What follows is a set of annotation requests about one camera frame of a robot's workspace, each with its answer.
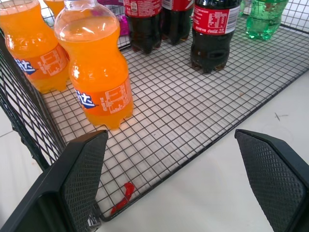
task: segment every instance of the wire mesh basket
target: wire mesh basket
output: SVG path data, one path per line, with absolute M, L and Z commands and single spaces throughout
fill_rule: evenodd
M 52 26 L 51 11 L 43 7 L 42 14 Z M 267 42 L 248 39 L 246 17 L 240 18 L 227 66 L 211 74 L 191 68 L 191 35 L 176 46 L 162 42 L 150 55 L 134 53 L 128 38 L 121 37 L 118 46 L 128 62 L 135 107 L 133 117 L 109 131 L 96 197 L 100 218 L 118 215 L 308 71 L 308 15 L 308 1 L 288 3 L 282 25 Z M 70 140 L 105 129 L 86 119 L 70 82 L 63 92 L 40 94 L 0 44 L 0 105 L 43 169 Z M 125 197 L 127 182 L 135 191 L 111 214 Z

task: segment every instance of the dark cola liquid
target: dark cola liquid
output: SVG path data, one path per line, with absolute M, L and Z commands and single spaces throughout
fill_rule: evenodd
M 172 45 L 186 40 L 191 29 L 191 14 L 193 8 L 187 11 L 172 11 L 162 8 L 162 38 L 170 39 Z
M 161 45 L 161 13 L 148 18 L 135 18 L 126 15 L 129 25 L 129 39 L 133 51 L 142 50 L 146 54 Z
M 195 4 L 205 9 L 231 9 L 238 7 L 240 0 L 196 0 Z M 191 63 L 201 67 L 204 73 L 222 70 L 230 53 L 230 42 L 234 32 L 224 35 L 209 35 L 192 28 Z

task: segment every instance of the red plastic piece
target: red plastic piece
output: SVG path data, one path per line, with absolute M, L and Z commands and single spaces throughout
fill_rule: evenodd
M 134 192 L 135 187 L 130 182 L 125 183 L 124 186 L 126 188 L 125 197 L 121 200 L 121 202 L 119 202 L 116 206 L 112 208 L 111 215 L 114 214 L 116 211 L 120 210 L 130 201 L 130 198 Z

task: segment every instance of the coca-cola label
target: coca-cola label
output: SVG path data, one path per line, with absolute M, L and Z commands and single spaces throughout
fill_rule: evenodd
M 126 15 L 136 18 L 147 18 L 161 11 L 162 0 L 125 0 Z
M 194 0 L 163 0 L 162 7 L 172 11 L 186 11 L 193 7 Z
M 235 30 L 239 7 L 214 10 L 194 7 L 193 29 L 207 35 L 224 35 Z

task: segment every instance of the white floor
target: white floor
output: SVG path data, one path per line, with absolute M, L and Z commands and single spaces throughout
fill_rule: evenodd
M 309 163 L 309 72 L 238 128 L 285 140 Z M 0 227 L 41 173 L 0 111 Z M 234 131 L 99 231 L 271 232 L 243 166 Z

